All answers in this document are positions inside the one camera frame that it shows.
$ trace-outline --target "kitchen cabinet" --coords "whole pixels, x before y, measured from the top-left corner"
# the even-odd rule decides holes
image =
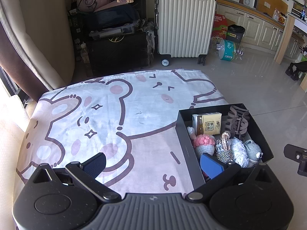
[[[271,48],[271,50],[273,50],[274,52],[276,52],[279,47],[279,44],[282,38],[282,34],[283,34],[283,31],[280,29],[277,29],[277,33],[276,33],[276,36],[275,36],[275,39],[274,39],[274,42]]]
[[[296,47],[295,47],[293,54],[292,54],[293,59],[296,60],[298,58],[298,56],[300,55],[300,52],[301,52],[300,47],[302,47],[302,46],[303,46],[302,43],[297,42]]]
[[[271,23],[264,21],[258,46],[271,49],[274,44],[276,33],[277,27],[275,27]]]
[[[264,20],[250,15],[248,13],[245,13],[244,21],[243,21],[243,27],[245,28],[245,35],[242,38],[242,42],[257,45],[261,29],[263,26]]]
[[[243,25],[245,13],[241,10],[221,5],[219,9],[219,14],[224,15],[227,19],[235,22],[236,25]]]
[[[295,47],[296,47],[296,44],[297,44],[297,40],[292,36],[290,41],[289,41],[289,45],[288,45],[288,48],[285,52],[285,56],[287,57],[292,57],[292,54],[295,50]]]
[[[217,14],[220,13],[220,7],[221,7],[221,5],[219,5],[219,4],[216,5],[215,11],[216,11]]]

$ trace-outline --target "pink cheek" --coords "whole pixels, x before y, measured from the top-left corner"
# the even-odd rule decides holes
[[[171,96],[166,95],[166,94],[161,94],[161,98],[166,102],[166,103],[173,103],[174,100]]]
[[[88,106],[90,103],[92,102],[92,97],[88,96],[85,100],[84,100],[84,106]]]
[[[114,85],[110,88],[110,92],[113,94],[121,94],[123,91],[122,87],[120,85]]]
[[[141,81],[141,82],[145,82],[146,81],[146,77],[144,75],[142,75],[142,74],[137,75],[136,78],[139,81]]]
[[[73,156],[77,155],[77,153],[80,150],[80,146],[81,146],[81,141],[79,139],[74,141],[74,143],[72,144],[72,150],[71,150],[71,153]]]
[[[104,153],[106,156],[106,159],[110,159],[116,155],[117,150],[118,150],[118,146],[116,144],[110,143],[110,144],[103,146],[99,152]]]

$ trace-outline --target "trash bin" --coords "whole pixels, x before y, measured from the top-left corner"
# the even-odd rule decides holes
[[[226,40],[233,41],[236,43],[240,43],[242,40],[242,37],[244,36],[245,28],[238,25],[230,25],[228,27]]]

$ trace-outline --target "crushed plastic bottle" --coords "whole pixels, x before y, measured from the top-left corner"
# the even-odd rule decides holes
[[[81,44],[81,53],[80,53],[82,59],[83,59],[83,63],[85,66],[85,73],[87,77],[91,77],[93,76],[93,71],[91,68],[91,63],[90,63],[90,58],[88,57],[88,49],[86,47],[85,43]]]
[[[244,48],[241,44],[224,39],[212,39],[210,49],[218,55],[221,60],[226,61],[240,61],[244,53]]]

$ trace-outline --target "curtain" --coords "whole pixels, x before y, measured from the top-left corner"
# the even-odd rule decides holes
[[[37,101],[71,82],[71,0],[0,0],[0,66]]]
[[[10,97],[1,80],[0,98],[0,222],[1,229],[15,230],[12,206],[16,166],[30,119],[19,97]]]

